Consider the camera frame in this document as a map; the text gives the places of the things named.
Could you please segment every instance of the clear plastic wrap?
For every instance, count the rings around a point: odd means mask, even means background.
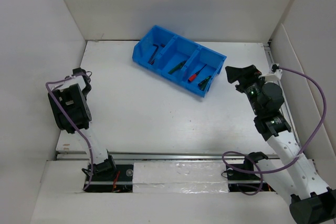
[[[143,162],[134,164],[134,193],[227,193],[222,162]]]

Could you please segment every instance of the blue tray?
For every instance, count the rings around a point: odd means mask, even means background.
[[[154,26],[136,44],[132,59],[139,65],[205,97],[212,81],[221,72],[226,56],[162,27]],[[180,70],[169,74],[171,69],[183,61],[186,62]],[[204,69],[189,83],[188,78],[203,66]],[[201,90],[198,84],[209,76],[211,76],[209,82],[205,89]]]

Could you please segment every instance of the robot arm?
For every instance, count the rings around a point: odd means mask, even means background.
[[[277,153],[286,170],[274,167],[267,156],[254,160],[265,180],[289,205],[293,219],[298,224],[314,224],[335,218],[336,190],[317,174],[297,143],[286,141],[291,128],[279,109],[284,103],[282,89],[270,81],[281,78],[282,70],[273,65],[269,74],[261,72],[251,65],[246,68],[226,67],[229,83],[238,81],[236,90],[245,93],[255,114],[254,122],[258,132]]]
[[[90,81],[85,70],[74,69],[71,77],[66,77],[61,85],[54,86],[49,91],[49,102],[57,126],[61,130],[66,130],[69,134],[74,134],[90,156],[89,170],[83,169],[83,172],[86,174],[90,172],[94,178],[112,179],[117,171],[114,160],[108,154],[106,148],[97,141],[89,128],[92,117],[86,103],[86,96],[91,90]],[[69,122],[64,112],[80,130],[80,133]]]

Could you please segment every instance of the red screwdriver handle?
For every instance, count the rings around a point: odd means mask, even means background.
[[[188,79],[188,82],[192,82],[193,80],[195,80],[196,77],[197,77],[197,74],[193,74],[193,75],[190,76],[190,78]]]

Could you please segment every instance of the green tool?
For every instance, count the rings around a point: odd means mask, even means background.
[[[184,61],[182,61],[181,63],[177,64],[176,67],[174,67],[174,68],[173,68],[172,70],[170,70],[168,73],[169,73],[169,74],[172,74],[172,73],[174,73],[175,71],[180,70],[180,69],[184,66],[184,64],[185,64],[186,62],[187,62],[187,61],[184,60]]]
[[[211,76],[208,76],[207,78],[205,78],[203,81],[201,81],[198,84],[198,87],[200,88],[200,90],[204,91],[206,88],[206,85],[208,84],[208,82],[210,81]]]

